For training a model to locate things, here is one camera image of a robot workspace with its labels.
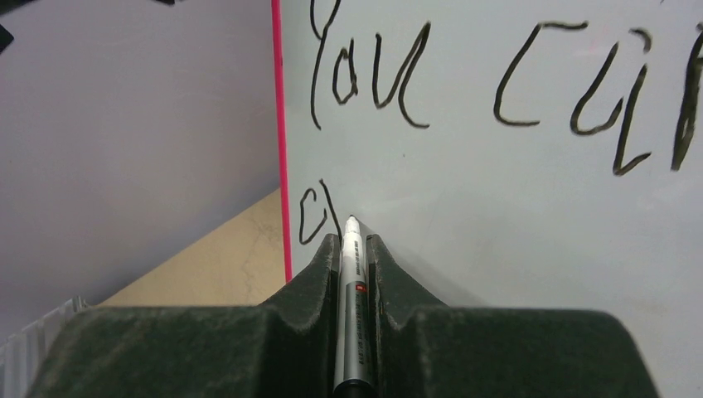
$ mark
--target red frame edge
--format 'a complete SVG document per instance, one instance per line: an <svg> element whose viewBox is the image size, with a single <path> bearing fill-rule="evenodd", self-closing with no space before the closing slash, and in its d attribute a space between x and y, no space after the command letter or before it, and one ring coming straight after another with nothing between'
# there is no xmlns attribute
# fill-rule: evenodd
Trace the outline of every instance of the red frame edge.
<svg viewBox="0 0 703 398"><path fill-rule="evenodd" d="M276 119L279 126L279 175L281 178L281 215L284 230L284 260L286 283L293 278L293 256L290 243L290 207L288 206L288 159L286 156L284 44L281 37L281 3L271 0L274 28L274 73L276 78Z"/></svg>

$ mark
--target whiteboard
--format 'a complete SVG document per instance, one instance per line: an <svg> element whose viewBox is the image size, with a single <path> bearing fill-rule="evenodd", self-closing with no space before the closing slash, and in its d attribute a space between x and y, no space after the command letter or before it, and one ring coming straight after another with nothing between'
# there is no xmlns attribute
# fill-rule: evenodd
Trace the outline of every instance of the whiteboard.
<svg viewBox="0 0 703 398"><path fill-rule="evenodd" d="M445 302L607 311L701 395L703 2L280 7L293 274L353 213Z"/></svg>

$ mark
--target beige floor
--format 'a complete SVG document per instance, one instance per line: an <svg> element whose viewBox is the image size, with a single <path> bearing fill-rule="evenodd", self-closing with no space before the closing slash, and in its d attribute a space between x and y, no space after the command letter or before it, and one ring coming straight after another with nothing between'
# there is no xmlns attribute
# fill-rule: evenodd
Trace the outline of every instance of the beige floor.
<svg viewBox="0 0 703 398"><path fill-rule="evenodd" d="M257 304L284 282L276 191L101 305Z"/></svg>

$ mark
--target wall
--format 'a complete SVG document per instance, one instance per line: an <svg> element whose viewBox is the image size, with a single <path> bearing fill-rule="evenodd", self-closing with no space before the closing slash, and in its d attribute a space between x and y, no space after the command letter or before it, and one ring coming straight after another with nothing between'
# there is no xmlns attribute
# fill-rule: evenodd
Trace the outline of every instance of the wall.
<svg viewBox="0 0 703 398"><path fill-rule="evenodd" d="M98 303L279 183L269 2L0 17L0 340Z"/></svg>

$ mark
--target silver marker barrel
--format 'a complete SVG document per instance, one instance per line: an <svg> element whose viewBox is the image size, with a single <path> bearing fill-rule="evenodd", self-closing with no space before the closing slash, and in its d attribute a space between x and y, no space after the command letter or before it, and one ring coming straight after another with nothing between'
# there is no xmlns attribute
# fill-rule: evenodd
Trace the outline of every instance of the silver marker barrel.
<svg viewBox="0 0 703 398"><path fill-rule="evenodd" d="M376 396L368 333L366 252L359 221L354 216L350 216L344 226L340 257L337 353L332 396Z"/></svg>

